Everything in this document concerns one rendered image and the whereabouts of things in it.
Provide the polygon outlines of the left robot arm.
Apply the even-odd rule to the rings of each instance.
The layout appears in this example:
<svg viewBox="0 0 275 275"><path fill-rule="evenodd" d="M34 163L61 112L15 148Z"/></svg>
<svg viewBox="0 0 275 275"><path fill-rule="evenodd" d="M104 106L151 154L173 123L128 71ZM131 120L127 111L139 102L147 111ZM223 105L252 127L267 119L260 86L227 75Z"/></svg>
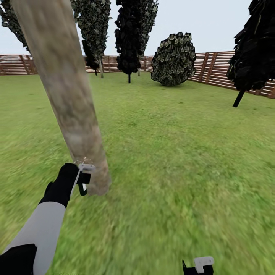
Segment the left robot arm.
<svg viewBox="0 0 275 275"><path fill-rule="evenodd" d="M66 163L22 229L0 255L0 275L45 275L55 255L68 201L76 184L89 184L94 165Z"/></svg>

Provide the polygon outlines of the pesticide atomizer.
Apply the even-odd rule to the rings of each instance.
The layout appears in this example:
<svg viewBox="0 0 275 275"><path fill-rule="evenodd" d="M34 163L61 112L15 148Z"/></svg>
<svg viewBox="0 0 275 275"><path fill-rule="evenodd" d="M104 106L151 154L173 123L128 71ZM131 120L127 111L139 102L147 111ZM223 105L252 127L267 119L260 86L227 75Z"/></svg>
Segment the pesticide atomizer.
<svg viewBox="0 0 275 275"><path fill-rule="evenodd" d="M84 196L85 194L87 194L87 189L86 189L86 184L80 183L78 184L79 187L79 193Z"/></svg>

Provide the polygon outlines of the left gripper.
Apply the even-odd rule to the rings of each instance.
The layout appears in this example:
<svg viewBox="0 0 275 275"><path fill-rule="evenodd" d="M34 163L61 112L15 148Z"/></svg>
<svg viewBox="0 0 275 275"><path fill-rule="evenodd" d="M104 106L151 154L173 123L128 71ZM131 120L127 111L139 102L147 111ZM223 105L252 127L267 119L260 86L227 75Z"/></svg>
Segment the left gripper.
<svg viewBox="0 0 275 275"><path fill-rule="evenodd" d="M81 171L80 171L80 173L82 175L81 175L80 181L77 181L77 184L80 184L80 183L89 184L90 179L91 179L91 174L90 173L82 173Z"/></svg>

